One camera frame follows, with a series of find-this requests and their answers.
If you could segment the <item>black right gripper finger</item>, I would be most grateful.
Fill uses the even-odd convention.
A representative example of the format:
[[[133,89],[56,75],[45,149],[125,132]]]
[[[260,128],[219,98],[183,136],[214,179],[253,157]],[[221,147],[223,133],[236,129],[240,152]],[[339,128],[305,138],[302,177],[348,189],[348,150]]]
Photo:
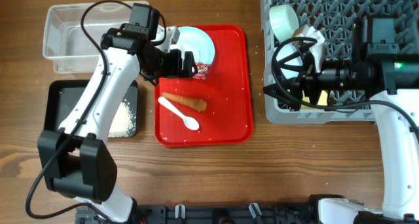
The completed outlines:
[[[282,43],[280,45],[280,50],[288,43]],[[295,46],[294,47],[297,49],[297,51],[294,54],[291,54],[285,58],[283,58],[282,60],[280,60],[280,68],[284,68],[284,69],[288,69],[288,70],[309,70],[310,67],[310,62],[306,59],[305,54],[308,53],[308,48],[309,48],[309,44],[308,43],[301,43],[299,44],[299,46]],[[301,57],[302,61],[303,61],[303,65],[298,67],[298,66],[294,66],[294,65],[285,65],[286,62],[288,62],[289,60],[292,60],[293,58],[296,57]]]
[[[291,95],[292,97],[301,100],[301,91],[296,88],[292,88],[291,90],[285,88],[284,91],[282,91],[278,87],[277,83],[273,83],[268,86],[264,86],[263,92],[266,95],[277,99],[277,105],[280,107],[287,106],[287,108],[292,111],[299,111],[301,109],[301,104],[291,100],[289,97],[289,95]]]

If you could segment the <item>light blue rice bowl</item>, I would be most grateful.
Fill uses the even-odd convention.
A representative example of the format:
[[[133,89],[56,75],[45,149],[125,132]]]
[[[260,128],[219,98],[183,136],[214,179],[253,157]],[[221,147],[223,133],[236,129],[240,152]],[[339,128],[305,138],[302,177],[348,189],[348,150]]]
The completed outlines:
[[[277,61],[280,61],[283,58],[285,58],[285,57],[287,57],[287,56],[289,56],[291,54],[294,54],[296,51],[297,51],[297,49],[294,47],[293,44],[291,44],[291,43],[286,44],[278,52],[278,54],[276,56],[276,60]],[[300,67],[300,66],[303,65],[303,61],[302,61],[301,57],[296,57],[296,58],[293,58],[292,60],[289,60],[288,62],[286,62],[285,65],[294,65],[294,66]],[[297,77],[298,74],[299,74],[298,71],[292,71],[292,70],[288,70],[288,69],[284,69],[284,68],[281,68],[281,71],[282,71],[283,76],[286,79],[291,79],[291,78]]]

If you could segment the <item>yellow plastic cup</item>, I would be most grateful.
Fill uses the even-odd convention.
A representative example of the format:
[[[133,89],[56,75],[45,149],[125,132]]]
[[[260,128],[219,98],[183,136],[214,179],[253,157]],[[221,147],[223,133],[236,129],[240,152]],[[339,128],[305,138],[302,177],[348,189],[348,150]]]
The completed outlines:
[[[310,99],[308,96],[305,96],[304,93],[302,93],[302,100],[308,103],[311,103]],[[322,106],[327,106],[328,105],[328,92],[325,90],[321,91],[319,100],[318,100],[318,105],[322,105]],[[306,105],[301,105],[301,109],[313,109],[313,107],[308,107]]]

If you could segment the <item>mint green bowl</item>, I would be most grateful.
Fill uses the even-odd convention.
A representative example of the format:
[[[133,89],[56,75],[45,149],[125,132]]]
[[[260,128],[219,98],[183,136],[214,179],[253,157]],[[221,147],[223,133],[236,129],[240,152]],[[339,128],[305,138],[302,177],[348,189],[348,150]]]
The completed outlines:
[[[290,5],[271,7],[268,17],[274,36],[279,42],[292,38],[299,28],[297,14]]]

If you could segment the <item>white rice pile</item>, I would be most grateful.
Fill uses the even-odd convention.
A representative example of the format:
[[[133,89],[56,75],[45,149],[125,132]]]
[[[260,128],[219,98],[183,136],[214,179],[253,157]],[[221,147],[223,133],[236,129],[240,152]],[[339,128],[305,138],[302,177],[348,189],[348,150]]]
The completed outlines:
[[[136,116],[130,109],[130,102],[122,100],[111,123],[109,137],[125,138],[134,135],[136,131]]]

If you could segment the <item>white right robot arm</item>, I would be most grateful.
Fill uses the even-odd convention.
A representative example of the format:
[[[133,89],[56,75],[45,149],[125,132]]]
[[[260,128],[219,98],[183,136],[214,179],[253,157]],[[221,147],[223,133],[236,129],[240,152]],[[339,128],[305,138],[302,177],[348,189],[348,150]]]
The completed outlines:
[[[418,55],[403,54],[389,16],[364,16],[353,25],[350,60],[321,60],[323,45],[305,34],[288,39],[294,53],[273,55],[275,97],[292,109],[318,107],[323,90],[362,90],[380,136],[384,168],[382,209],[375,211],[342,196],[316,196],[320,223],[418,222]]]

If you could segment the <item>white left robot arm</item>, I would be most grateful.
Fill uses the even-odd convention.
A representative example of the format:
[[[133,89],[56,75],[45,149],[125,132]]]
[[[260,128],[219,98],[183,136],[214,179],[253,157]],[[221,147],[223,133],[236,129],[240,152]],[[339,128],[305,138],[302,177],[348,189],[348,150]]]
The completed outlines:
[[[144,223],[137,202],[117,186],[117,165],[107,149],[111,123],[136,77],[153,85],[161,78],[198,73],[193,54],[171,48],[178,31],[165,27],[150,5],[130,6],[129,21],[95,43],[100,58],[75,108],[58,130],[44,129],[37,141],[42,170],[37,181],[86,206],[106,223]],[[158,38],[159,28],[164,34]]]

